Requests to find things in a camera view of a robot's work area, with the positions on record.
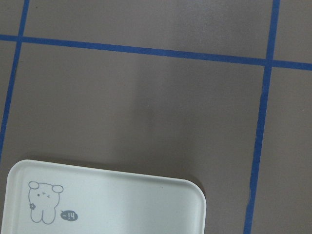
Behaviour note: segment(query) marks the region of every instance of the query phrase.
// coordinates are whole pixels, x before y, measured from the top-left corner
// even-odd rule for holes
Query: bear face
[[[28,186],[31,219],[35,223],[40,221],[45,224],[53,223],[56,214],[55,207],[59,204],[59,194],[63,192],[63,187],[35,181],[29,182]]]

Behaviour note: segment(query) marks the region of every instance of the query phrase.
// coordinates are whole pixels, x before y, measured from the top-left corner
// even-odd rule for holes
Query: tiled floor
[[[23,42],[1,209],[10,168],[30,158],[188,179],[206,195],[206,234],[312,231],[312,72],[294,69],[312,70],[296,63],[312,62],[311,4],[30,0],[25,37],[23,1],[0,7],[1,114]]]

